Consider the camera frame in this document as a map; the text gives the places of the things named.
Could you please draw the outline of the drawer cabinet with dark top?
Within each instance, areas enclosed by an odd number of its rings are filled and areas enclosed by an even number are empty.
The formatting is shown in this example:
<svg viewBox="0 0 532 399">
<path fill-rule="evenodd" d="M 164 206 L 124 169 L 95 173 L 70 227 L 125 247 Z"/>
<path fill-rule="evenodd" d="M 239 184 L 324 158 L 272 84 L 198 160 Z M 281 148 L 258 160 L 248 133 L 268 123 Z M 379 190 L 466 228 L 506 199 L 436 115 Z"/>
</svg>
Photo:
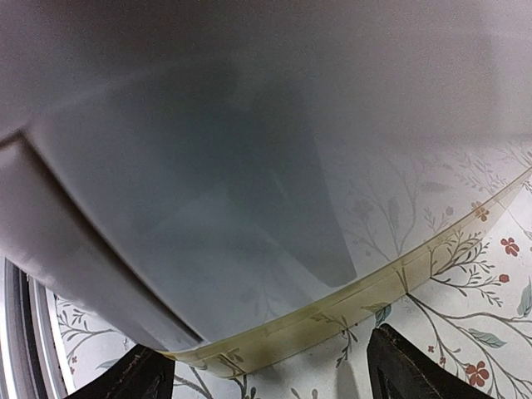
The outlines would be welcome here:
<svg viewBox="0 0 532 399">
<path fill-rule="evenodd" d="M 220 377 L 478 262 L 531 173 L 528 1 L 4 1 L 1 252 Z"/>
</svg>

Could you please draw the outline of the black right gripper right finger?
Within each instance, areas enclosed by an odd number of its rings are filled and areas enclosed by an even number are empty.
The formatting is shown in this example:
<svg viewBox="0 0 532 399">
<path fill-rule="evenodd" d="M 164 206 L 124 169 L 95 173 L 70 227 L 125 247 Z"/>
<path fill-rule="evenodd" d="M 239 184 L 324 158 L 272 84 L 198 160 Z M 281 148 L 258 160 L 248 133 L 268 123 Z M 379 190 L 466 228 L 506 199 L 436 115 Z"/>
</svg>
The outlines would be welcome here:
<svg viewBox="0 0 532 399">
<path fill-rule="evenodd" d="M 374 398 L 487 398 L 452 376 L 388 324 L 372 330 L 367 363 Z"/>
</svg>

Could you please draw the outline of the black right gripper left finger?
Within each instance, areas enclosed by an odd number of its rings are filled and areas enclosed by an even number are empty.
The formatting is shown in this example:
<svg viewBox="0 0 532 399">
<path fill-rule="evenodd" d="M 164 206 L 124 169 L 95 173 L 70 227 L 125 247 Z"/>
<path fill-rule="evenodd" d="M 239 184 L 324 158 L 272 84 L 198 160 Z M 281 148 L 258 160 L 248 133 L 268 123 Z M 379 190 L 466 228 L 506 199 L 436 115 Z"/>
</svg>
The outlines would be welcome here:
<svg viewBox="0 0 532 399">
<path fill-rule="evenodd" d="M 174 361 L 148 347 L 135 345 L 96 380 L 67 398 L 171 398 L 174 372 Z"/>
</svg>

